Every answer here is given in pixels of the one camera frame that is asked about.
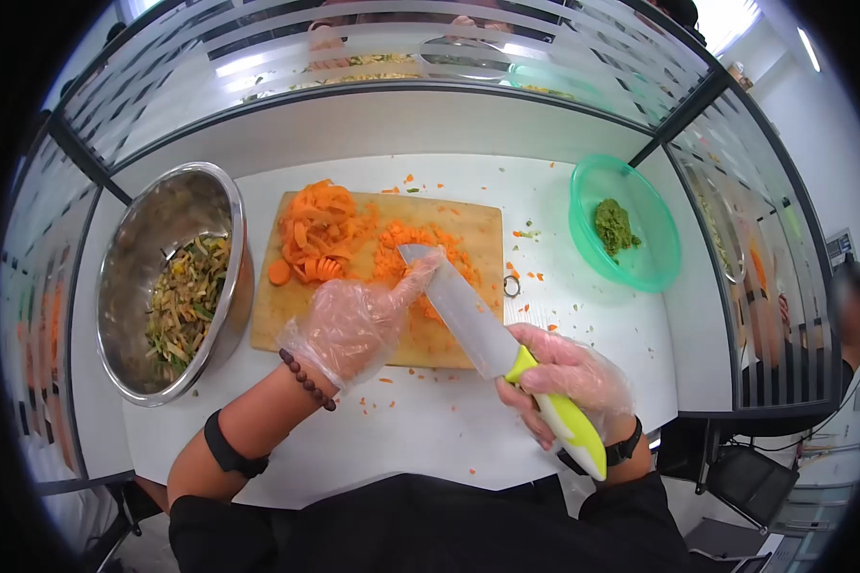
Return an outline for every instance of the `green vegetable piece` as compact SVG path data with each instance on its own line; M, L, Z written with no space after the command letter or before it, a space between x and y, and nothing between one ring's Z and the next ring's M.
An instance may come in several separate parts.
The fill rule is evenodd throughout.
M201 306L200 304L195 303L192 306L194 307L194 310L198 315L203 315L211 320L214 319L214 316L210 314L210 311Z
M614 199L606 199L596 206L595 227L596 234L605 245L605 252L615 264L619 264L615 255L621 249L641 244L640 238L631 233L631 221L627 210Z

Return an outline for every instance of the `knife blade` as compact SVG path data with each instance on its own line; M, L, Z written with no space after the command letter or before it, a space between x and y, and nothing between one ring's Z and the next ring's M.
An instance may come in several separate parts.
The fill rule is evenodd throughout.
M408 265L432 250L424 245L398 246ZM524 371L538 364L447 259L436 269L424 294L485 380L503 376L516 385ZM605 447L586 415L567 396L537 393L533 397L564 449L593 479L604 481Z

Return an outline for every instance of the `black wristband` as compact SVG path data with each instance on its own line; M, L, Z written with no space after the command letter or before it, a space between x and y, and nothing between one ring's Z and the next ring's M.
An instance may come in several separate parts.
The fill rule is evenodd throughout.
M630 459L634 456L634 449L637 447L637 442L640 441L640 437L644 433L644 427L640 422L640 418L634 416L634 419L637 420L637 426L634 428L634 433L631 434L630 438L623 442L618 442L617 444L605 447L605 464L608 467L617 466L626 459Z
M229 442L220 431L220 411L217 410L204 424L204 440L207 442L207 447L214 454L216 463L220 469L226 471L237 471L246 479L252 479L254 476L264 473L268 467L268 457L257 457L248 459L230 446Z

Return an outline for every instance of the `white countertop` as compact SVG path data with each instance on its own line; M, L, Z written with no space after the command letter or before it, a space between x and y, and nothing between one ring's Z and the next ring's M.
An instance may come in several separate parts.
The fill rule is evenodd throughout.
M248 214L248 242L256 282L280 198L331 178L351 191L401 186L408 173L420 196L500 207L505 261L522 275L519 297L505 299L505 323L528 321L592 343L627 374L644 430L677 416L676 376L666 308L660 294L634 292L605 281L570 240L568 181L573 165L481 155L411 155L343 159L268 171L236 181ZM442 189L436 183L444 183ZM528 219L533 221L526 226ZM539 243L512 231L538 229ZM81 269L89 276L96 269ZM545 281L530 280L528 271ZM529 312L517 313L526 304ZM573 310L577 304L579 311ZM146 409L122 401L131 458L138 475L165 483L175 457L207 416L276 367L276 353L253 350L248 329L235 353L208 371L173 403ZM418 375L424 375L420 381ZM394 384L379 382L389 378ZM364 406L359 404L365 398ZM390 403L395 401L394 408ZM387 367L341 397L334 413L318 412L275 450L268 470L237 502L302 508L318 499L400 473L422 473L499 489L564 468L541 451L493 386L473 371Z

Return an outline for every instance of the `gloved hand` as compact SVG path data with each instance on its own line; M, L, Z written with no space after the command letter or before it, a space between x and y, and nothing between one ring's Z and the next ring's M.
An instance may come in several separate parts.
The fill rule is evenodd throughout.
M503 378L497 379L497 394L503 403L519 410L543 449L551 449L555 436L538 416L535 401L529 395L532 393L569 396L604 442L614 443L629 437L615 439L613 431L621 419L634 414L634 398L621 369L591 347L569 338L528 324L507 328L532 353L538 366L523 372L519 378L521 388Z
M361 281L327 281L309 314L291 318L278 345L318 368L339 390L372 377L398 348L408 306L424 292L446 256L442 247L414 261L393 290Z

